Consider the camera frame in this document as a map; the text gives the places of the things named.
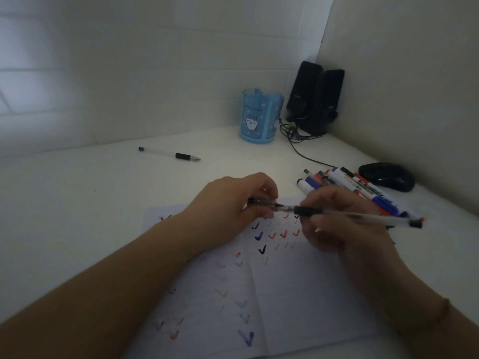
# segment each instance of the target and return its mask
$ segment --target wall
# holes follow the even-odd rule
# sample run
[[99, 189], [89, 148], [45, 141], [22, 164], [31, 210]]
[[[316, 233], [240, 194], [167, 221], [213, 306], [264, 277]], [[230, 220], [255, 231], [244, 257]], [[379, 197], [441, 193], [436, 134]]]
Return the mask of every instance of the wall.
[[0, 0], [0, 156], [238, 124], [289, 94], [332, 0]]
[[346, 70], [331, 132], [479, 214], [479, 0], [334, 0], [318, 63]]

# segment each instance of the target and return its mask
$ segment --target white desk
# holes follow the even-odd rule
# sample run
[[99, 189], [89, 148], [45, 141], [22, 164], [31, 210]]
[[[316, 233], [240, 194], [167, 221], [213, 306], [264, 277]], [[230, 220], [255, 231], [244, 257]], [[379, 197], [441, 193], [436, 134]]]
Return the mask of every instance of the white desk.
[[[266, 145], [238, 127], [0, 160], [0, 321], [136, 238], [147, 207], [188, 203], [219, 177], [263, 171], [280, 196], [298, 196], [303, 169], [279, 135]], [[142, 154], [138, 146], [200, 156], [200, 163]], [[332, 136], [303, 142], [311, 158], [350, 170], [374, 160]], [[426, 217], [425, 229], [391, 235], [408, 266], [479, 323], [479, 220], [421, 186], [391, 195]], [[284, 358], [408, 358], [395, 337], [368, 338]]]

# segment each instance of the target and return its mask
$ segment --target black mouse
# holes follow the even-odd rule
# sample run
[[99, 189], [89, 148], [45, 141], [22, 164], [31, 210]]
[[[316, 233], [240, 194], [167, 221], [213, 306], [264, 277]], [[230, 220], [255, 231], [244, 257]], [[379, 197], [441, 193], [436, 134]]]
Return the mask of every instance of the black mouse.
[[376, 162], [359, 168], [359, 175], [374, 185], [389, 187], [407, 193], [416, 184], [414, 176], [401, 165], [389, 162]]

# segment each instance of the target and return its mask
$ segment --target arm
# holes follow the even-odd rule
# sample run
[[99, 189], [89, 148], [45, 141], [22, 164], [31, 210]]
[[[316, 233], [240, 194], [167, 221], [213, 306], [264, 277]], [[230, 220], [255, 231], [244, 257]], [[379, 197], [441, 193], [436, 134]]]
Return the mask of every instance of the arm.
[[[302, 205], [379, 214], [372, 202], [338, 186], [312, 192]], [[479, 328], [407, 268], [384, 227], [326, 215], [301, 222], [312, 245], [339, 255], [353, 284], [399, 331], [415, 358], [479, 358]]]
[[277, 195], [262, 173], [208, 184], [183, 212], [4, 322], [2, 357], [120, 356], [189, 259], [231, 240], [257, 217], [273, 215], [264, 207], [243, 209], [248, 198]]

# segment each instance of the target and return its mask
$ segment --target forearm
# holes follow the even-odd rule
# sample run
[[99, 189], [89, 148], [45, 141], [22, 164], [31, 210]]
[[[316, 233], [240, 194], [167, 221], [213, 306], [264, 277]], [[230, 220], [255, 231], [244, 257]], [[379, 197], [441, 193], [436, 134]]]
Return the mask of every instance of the forearm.
[[0, 326], [5, 357], [117, 357], [196, 252], [172, 217]]
[[479, 328], [408, 270], [383, 312], [415, 358], [479, 358]]

